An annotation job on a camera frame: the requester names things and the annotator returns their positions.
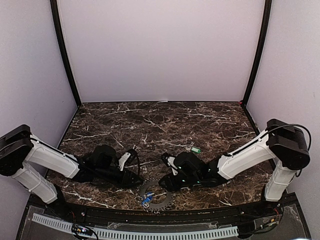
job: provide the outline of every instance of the black marble surface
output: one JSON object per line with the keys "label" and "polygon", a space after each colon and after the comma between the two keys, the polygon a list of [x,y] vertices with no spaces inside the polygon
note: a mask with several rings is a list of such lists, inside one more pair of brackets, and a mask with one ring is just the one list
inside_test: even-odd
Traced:
{"label": "black marble surface", "polygon": [[[197,156],[208,162],[231,152],[255,137],[242,108],[235,102],[124,102],[83,104],[71,123],[60,149],[82,156],[97,145],[107,144],[119,156],[135,148],[140,156],[141,175],[159,180],[170,173],[160,159],[168,152],[177,155],[201,149]],[[137,171],[137,163],[128,168]],[[259,201],[272,174],[262,162],[214,188],[184,188],[174,193],[172,210],[195,210]],[[140,186],[119,189],[110,184],[78,183],[49,171],[47,179],[61,187],[68,202],[102,208],[142,210]],[[163,190],[154,189],[160,201]]]}

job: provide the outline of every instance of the white panel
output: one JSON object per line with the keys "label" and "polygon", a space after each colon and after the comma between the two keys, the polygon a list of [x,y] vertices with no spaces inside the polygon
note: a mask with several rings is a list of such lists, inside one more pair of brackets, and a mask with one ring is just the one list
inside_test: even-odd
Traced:
{"label": "white panel", "polygon": [[264,0],[59,0],[83,102],[240,101]]}
{"label": "white panel", "polygon": [[[0,1],[0,137],[27,124],[56,146],[76,110],[48,0]],[[1,239],[16,238],[29,193],[0,176]]]}
{"label": "white panel", "polygon": [[260,129],[269,119],[305,125],[313,135],[310,164],[289,186],[313,239],[320,239],[320,1],[273,1],[257,79],[248,104]]}

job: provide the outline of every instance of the green object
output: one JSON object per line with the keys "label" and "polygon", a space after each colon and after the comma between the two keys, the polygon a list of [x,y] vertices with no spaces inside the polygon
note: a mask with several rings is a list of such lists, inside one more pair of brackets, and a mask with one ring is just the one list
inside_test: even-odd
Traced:
{"label": "green object", "polygon": [[194,146],[191,148],[191,151],[192,151],[192,152],[195,152],[196,154],[201,153],[200,148],[196,148],[196,147],[194,147]]}

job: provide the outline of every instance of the gray ring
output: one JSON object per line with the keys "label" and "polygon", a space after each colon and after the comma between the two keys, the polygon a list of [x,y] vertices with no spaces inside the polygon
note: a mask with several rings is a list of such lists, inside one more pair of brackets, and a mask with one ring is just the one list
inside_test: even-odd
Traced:
{"label": "gray ring", "polygon": [[[140,197],[143,197],[144,194],[146,194],[146,191],[147,189],[150,187],[150,186],[159,186],[158,182],[157,181],[148,181],[146,182],[141,190],[140,190]],[[163,202],[161,203],[150,203],[149,204],[149,207],[146,209],[146,210],[150,210],[150,211],[153,211],[153,212],[161,212],[161,211],[165,211],[167,210],[167,208],[169,208],[172,204],[172,193],[167,191],[166,189],[164,189],[166,191],[166,198]]]}

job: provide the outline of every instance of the robotic arm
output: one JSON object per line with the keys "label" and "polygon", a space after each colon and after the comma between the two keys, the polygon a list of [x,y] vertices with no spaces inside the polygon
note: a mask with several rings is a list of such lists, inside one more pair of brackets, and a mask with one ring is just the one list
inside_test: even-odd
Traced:
{"label": "robotic arm", "polygon": [[164,153],[161,159],[172,168],[172,173],[165,175],[159,185],[171,192],[194,185],[216,187],[254,165],[274,159],[277,165],[264,197],[266,201],[277,202],[296,172],[310,162],[303,131],[292,125],[272,119],[255,139],[209,163],[192,152],[182,152],[177,157]]}
{"label": "robotic arm", "polygon": [[83,157],[67,154],[32,135],[27,125],[0,138],[0,175],[16,179],[61,215],[68,214],[69,210],[60,188],[44,179],[30,163],[80,183],[100,178],[120,188],[131,188],[144,182],[139,172],[137,175],[124,168],[135,158],[139,161],[137,152],[130,149],[118,159],[116,151],[108,145],[99,145]]}

